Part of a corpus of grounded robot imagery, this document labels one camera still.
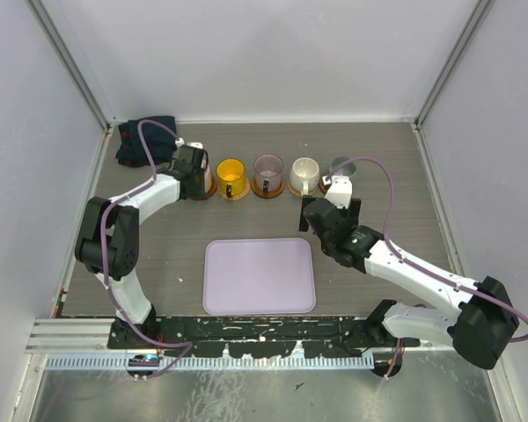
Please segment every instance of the gray cup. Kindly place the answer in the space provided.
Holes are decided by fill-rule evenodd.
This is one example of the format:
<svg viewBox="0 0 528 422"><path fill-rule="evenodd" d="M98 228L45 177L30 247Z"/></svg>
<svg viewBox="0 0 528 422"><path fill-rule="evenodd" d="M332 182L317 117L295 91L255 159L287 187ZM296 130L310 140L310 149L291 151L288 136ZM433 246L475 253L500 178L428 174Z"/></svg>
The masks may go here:
<svg viewBox="0 0 528 422"><path fill-rule="evenodd" d="M254 179L264 193L273 192L282 184L283 163L278 156L266 154L254 162Z"/></svg>
<svg viewBox="0 0 528 422"><path fill-rule="evenodd" d="M328 168L329 174L332 173L336 167L338 167L339 165L341 165L347 160L348 158L346 158L345 156L339 156L335 158L331 162L331 165ZM338 176L346 176L350 178L350 180L354 181L356 180L356 165L354 163L347 164L344 167L342 167L340 170L338 170L335 174Z"/></svg>

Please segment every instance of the navy cloth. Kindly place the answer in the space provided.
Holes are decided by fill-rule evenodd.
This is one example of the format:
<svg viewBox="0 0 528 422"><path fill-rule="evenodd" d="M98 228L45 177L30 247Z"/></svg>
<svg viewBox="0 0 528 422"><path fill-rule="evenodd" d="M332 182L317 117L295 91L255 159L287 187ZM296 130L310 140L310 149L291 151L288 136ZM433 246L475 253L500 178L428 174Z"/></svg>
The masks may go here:
<svg viewBox="0 0 528 422"><path fill-rule="evenodd" d="M172 116L145 117L145 119L162 123L176 133L176 120ZM144 119L130 120L119 125L121 146L115 158L121 165L141 167L149 164L141 139L139 139L138 126L141 120ZM150 123L143 124L143 135L155 164L170 163L172 154L176 150L174 137L163 128Z"/></svg>

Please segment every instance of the purple tray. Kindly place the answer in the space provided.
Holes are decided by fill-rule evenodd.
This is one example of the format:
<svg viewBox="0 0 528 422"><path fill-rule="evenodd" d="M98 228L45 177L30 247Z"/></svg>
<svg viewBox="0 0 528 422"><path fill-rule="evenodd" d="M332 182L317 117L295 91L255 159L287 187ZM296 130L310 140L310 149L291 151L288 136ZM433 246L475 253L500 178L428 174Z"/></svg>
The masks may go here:
<svg viewBox="0 0 528 422"><path fill-rule="evenodd" d="M301 314L314 307L311 246L304 239L208 245L203 308L210 315Z"/></svg>

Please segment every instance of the metal frame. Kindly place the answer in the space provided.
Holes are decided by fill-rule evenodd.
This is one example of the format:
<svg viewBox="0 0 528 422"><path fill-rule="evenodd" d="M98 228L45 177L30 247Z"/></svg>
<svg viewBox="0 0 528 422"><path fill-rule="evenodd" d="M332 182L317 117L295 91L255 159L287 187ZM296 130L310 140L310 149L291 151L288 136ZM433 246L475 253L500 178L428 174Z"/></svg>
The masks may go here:
<svg viewBox="0 0 528 422"><path fill-rule="evenodd" d="M74 355L73 353L55 354L50 356L45 366L47 371L133 371L137 373L152 372L152 367L131 367L129 359L137 354L145 354L145 351L131 353L128 351L119 353L84 353ZM177 358L164 357L158 367L166 367ZM199 372L214 370L234 371L291 371L291 370L328 370L328 369L352 369L372 370L375 361L372 352L364 352L360 357L351 358L313 358L306 359L304 348L297 345L292 354L282 359L277 356L272 358L232 358L227 347L220 358L197 358L188 357L176 360L172 367L173 372Z"/></svg>
<svg viewBox="0 0 528 422"><path fill-rule="evenodd" d="M448 60L446 61L444 67L440 71L440 75L438 75L438 78L436 79L434 85L432 85L430 94L421 108L419 117L414 121L414 124L417 127L422 127L422 125L426 121L430 113L430 110L432 110L432 107L438 100L438 97L440 97L440 93L442 92L442 89L448 82L448 79L450 78L451 73L458 66L458 63L461 57L463 56L464 52L466 51L466 48L469 45L469 42L473 38L475 32L477 31L477 28L479 28L483 19L487 16L488 11L490 10L491 6L494 3L495 3L495 0L478 0L477 1L477 4L473 8L471 16L467 20L466 25L464 26L464 29L460 33L459 38L456 41L456 44L454 45L453 49L451 50L450 55L448 56Z"/></svg>
<svg viewBox="0 0 528 422"><path fill-rule="evenodd" d="M460 257L461 250L458 248L458 244L454 240L454 230L450 224L450 219L448 217L449 213L446 211L447 208L445 206L436 173L434 171L434 163L430 155L424 130L415 124L412 125L412 128L418 141L422 165L429 182L430 195L432 196L432 201L436 209L436 216L438 217L440 230L444 236L444 245L446 247L446 251L448 252L451 270L457 275L465 276L464 267L462 266ZM496 402L499 406L499 412L501 413L502 420L509 422L522 422L522 416L517 406L517 400L507 376L504 358L499 360L495 369L488 372L488 377L493 388L493 392L495 393Z"/></svg>
<svg viewBox="0 0 528 422"><path fill-rule="evenodd" d="M107 141L110 139L114 128L110 127L107 123L109 118L102 113L99 102L95 98L89 84L84 79L83 72L78 68L73 55L67 48L67 45L57 30L49 12L45 9L40 0L26 0L26 2L37 20L40 22L44 32L49 37L53 48L59 55L59 58L65 65L66 69L69 71L70 76L82 93L86 103L96 116L99 124L106 129L104 142L99 149L97 163L93 174L91 175L91 179L89 180L88 196L91 196L99 178L101 164L106 153ZM430 156L426 137L422 130L422 125L426 121L430 111L443 91L453 70L458 66L458 63L463 53L466 51L470 40L473 38L475 31L480 26L494 2L495 0L477 1L470 18L458 37L458 41L434 83L418 118L412 124L412 128L419 144L422 163L429 181L429 190L431 191L436 214L440 222L441 230L444 234L444 244L446 245L451 268L459 275L463 275L464 273L464 268L461 264L460 251L454 241L453 227L446 214L446 206L438 187L436 172ZM72 249L74 248L75 241L76 233L73 236L73 245L70 248L66 263L66 271L63 275L59 290L61 285L66 287L70 281L70 276L75 265L75 259L72 256ZM46 319L36 321L26 350L26 373L22 380L21 389L18 393L16 403L13 406L12 422L27 421L31 417L43 376L43 368L47 365L48 355L50 353L111 353L106 349L106 343L107 334L109 333L112 321L112 318ZM414 350L421 352L428 350L450 350L450 348L445 346L434 347L430 343L424 342L421 347L415 348ZM378 348L372 349L372 351L375 353L388 353L391 349ZM496 369L489 373L489 379L493 386L503 419L508 421L521 420L502 360L499 365L497 365Z"/></svg>
<svg viewBox="0 0 528 422"><path fill-rule="evenodd" d="M72 54L62 39L61 34L57 30L55 23L49 16L48 11L45 9L40 0L26 0L26 3L37 21L40 23L41 28L51 41L51 46L58 54L66 70L69 72L70 77L82 94L84 101L92 110L96 120L104 129L108 129L106 116L104 116L102 113L98 101L94 97L90 86L85 81L82 72L78 68L77 63L75 62Z"/></svg>

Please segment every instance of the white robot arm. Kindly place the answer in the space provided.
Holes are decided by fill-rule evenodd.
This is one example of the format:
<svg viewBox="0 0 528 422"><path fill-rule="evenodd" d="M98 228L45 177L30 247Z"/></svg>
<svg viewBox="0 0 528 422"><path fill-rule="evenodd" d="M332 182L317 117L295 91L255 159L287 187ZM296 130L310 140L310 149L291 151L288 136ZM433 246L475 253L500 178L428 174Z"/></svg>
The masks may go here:
<svg viewBox="0 0 528 422"><path fill-rule="evenodd" d="M420 338L453 346L474 365L493 368L516 331L518 318L458 287L469 287L510 305L502 283L491 277L479 283L449 273L391 243L400 254L398 258L381 233L358 225L361 201L352 199L349 179L333 176L324 182L330 186L324 199L304 197L299 229L306 231L311 226L321 241L322 251L342 266L388 280L434 307L417 308L383 300L368 318L370 334L378 338ZM458 287L438 282L408 263Z"/></svg>
<svg viewBox="0 0 528 422"><path fill-rule="evenodd" d="M204 197L207 165L207 152L200 143L182 146L177 157L171 161L170 167L159 173L154 182L152 179L147 180L134 190L140 190L141 186L149 186L148 189L132 197L128 193L108 200L94 197L86 205L75 255L78 261L84 263L86 268L103 282L99 239L101 216L109 204L127 197L119 202L110 214L107 228L113 229L113 234L107 236L107 249L111 293L134 324L147 325L147 319L156 318L156 311L144 295L136 273L139 226L162 207L180 199ZM123 319L119 310L116 314L118 318ZM149 334L146 328L142 331Z"/></svg>

